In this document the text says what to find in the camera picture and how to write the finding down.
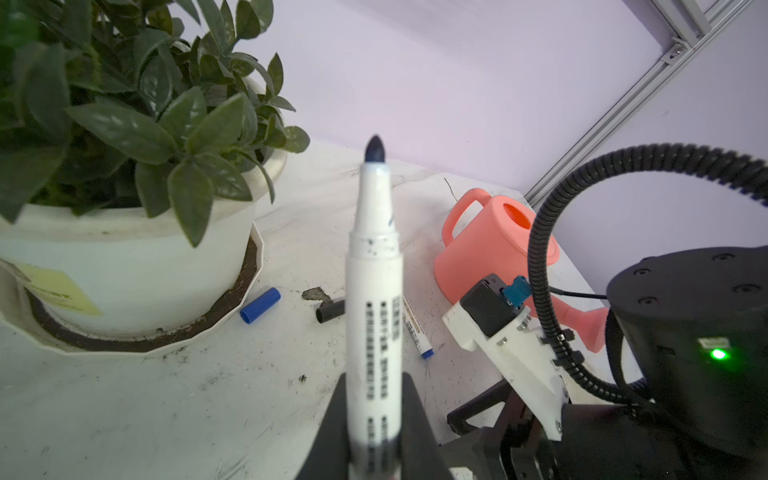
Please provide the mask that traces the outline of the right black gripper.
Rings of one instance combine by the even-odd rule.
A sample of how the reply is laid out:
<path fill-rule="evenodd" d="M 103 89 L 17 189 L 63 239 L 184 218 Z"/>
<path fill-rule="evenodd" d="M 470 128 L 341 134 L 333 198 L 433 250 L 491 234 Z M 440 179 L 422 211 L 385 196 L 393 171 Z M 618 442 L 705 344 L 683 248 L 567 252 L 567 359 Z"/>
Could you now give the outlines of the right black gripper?
<path fill-rule="evenodd" d="M 447 466 L 478 479 L 764 479 L 767 459 L 714 449 L 623 406 L 566 405 L 561 440 L 501 380 L 450 412 Z"/>

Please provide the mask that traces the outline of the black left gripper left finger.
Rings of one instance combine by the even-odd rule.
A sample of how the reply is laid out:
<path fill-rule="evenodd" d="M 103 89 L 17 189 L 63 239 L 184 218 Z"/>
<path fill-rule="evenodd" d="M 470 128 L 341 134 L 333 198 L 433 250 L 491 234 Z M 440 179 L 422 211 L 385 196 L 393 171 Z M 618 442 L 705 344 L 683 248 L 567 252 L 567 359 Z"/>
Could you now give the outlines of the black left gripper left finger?
<path fill-rule="evenodd" d="M 346 375 L 342 374 L 309 453 L 295 479 L 347 480 L 349 461 Z"/>

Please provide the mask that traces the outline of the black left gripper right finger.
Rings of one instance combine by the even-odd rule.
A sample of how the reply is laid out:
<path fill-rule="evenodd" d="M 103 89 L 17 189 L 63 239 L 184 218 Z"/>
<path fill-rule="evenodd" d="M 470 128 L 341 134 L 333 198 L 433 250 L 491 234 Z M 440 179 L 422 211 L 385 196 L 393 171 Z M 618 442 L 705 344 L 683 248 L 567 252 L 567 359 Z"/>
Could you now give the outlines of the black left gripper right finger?
<path fill-rule="evenodd" d="M 453 480 L 412 377 L 402 374 L 401 473 L 404 480 Z"/>

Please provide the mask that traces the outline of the white marker pen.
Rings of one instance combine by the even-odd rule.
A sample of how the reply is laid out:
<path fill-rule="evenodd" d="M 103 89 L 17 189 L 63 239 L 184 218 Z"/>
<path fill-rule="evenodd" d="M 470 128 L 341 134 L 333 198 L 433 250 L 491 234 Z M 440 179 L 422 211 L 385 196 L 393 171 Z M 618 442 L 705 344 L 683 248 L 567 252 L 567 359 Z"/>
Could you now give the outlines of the white marker pen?
<path fill-rule="evenodd" d="M 391 169 L 373 136 L 359 169 L 345 277 L 349 476 L 395 479 L 402 428 L 403 255 Z"/>
<path fill-rule="evenodd" d="M 434 355 L 433 347 L 405 296 L 402 297 L 402 302 L 405 328 L 413 340 L 421 358 L 427 360 Z"/>

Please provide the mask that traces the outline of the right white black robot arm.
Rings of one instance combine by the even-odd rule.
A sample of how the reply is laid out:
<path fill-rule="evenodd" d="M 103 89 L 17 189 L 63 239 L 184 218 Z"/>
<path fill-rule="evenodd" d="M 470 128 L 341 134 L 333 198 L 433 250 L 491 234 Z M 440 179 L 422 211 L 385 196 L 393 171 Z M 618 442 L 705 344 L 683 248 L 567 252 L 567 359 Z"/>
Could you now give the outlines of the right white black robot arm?
<path fill-rule="evenodd" d="M 448 464 L 480 479 L 766 477 L 765 248 L 647 258 L 610 282 L 607 308 L 558 307 L 560 339 L 607 356 L 617 399 L 567 374 L 529 291 L 491 275 L 444 315 L 502 374 L 448 415 Z"/>

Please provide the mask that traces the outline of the black pen cap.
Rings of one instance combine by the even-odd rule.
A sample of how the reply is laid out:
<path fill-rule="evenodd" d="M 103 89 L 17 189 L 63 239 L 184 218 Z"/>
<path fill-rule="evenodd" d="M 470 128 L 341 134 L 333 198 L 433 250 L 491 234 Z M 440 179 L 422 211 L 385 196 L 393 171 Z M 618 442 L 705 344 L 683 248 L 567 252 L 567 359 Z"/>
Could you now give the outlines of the black pen cap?
<path fill-rule="evenodd" d="M 322 303 L 315 311 L 316 320 L 320 324 L 341 317 L 345 313 L 345 300 Z"/>

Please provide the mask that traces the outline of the blue pen cap by pot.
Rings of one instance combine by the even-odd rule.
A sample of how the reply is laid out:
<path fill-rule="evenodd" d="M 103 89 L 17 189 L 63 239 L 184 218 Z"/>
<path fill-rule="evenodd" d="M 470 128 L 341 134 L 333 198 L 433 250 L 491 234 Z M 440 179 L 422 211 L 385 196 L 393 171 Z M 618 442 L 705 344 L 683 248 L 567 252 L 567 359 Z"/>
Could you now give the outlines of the blue pen cap by pot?
<path fill-rule="evenodd" d="M 280 300 L 280 292 L 276 288 L 270 288 L 245 305 L 239 312 L 240 317 L 246 324 L 250 325 L 275 306 Z"/>

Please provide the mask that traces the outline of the pink plastic watering can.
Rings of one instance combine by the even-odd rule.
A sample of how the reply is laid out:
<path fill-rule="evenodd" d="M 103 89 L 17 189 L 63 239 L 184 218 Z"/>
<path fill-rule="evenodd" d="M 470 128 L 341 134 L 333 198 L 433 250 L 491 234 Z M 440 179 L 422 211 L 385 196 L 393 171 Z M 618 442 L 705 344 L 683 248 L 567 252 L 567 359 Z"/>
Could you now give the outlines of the pink plastic watering can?
<path fill-rule="evenodd" d="M 455 304 L 486 277 L 500 280 L 493 293 L 480 292 L 467 308 L 481 315 L 478 326 L 487 337 L 511 321 L 500 316 L 509 308 L 501 289 L 528 275 L 528 240 L 534 220 L 533 210 L 522 203 L 474 188 L 458 200 L 444 222 L 445 250 L 435 259 L 434 275 L 445 297 Z"/>

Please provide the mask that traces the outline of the green potted plant white pot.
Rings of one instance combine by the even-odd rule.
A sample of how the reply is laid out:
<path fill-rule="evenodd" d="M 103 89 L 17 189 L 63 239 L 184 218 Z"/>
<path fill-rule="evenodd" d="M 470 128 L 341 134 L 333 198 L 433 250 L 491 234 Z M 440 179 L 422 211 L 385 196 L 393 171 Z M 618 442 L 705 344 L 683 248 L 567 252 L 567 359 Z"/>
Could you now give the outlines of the green potted plant white pot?
<path fill-rule="evenodd" d="M 237 45 L 269 1 L 1 5 L 4 319 L 70 352 L 182 345 L 238 310 L 262 197 L 307 133 L 279 57 Z"/>

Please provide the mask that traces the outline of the aluminium frame corner post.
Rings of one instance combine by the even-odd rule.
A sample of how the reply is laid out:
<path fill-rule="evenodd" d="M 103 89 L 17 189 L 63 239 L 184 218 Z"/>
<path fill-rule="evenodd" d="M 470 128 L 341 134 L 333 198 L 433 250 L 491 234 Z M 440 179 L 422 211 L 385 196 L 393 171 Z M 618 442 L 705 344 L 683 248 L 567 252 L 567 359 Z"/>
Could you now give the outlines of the aluminium frame corner post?
<path fill-rule="evenodd" d="M 671 46 L 660 59 L 525 194 L 539 207 L 557 183 L 584 164 L 655 94 L 693 61 L 747 7 L 750 0 L 652 1 L 670 31 Z"/>

